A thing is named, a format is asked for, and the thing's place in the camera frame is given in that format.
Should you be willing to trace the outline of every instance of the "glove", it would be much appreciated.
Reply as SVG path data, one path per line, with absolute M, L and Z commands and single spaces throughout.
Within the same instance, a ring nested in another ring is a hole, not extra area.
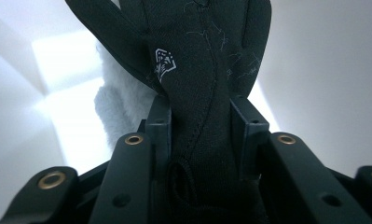
M 238 181 L 229 93 L 247 96 L 268 40 L 269 0 L 66 0 L 116 60 L 172 109 L 167 192 L 176 223 L 259 219 Z

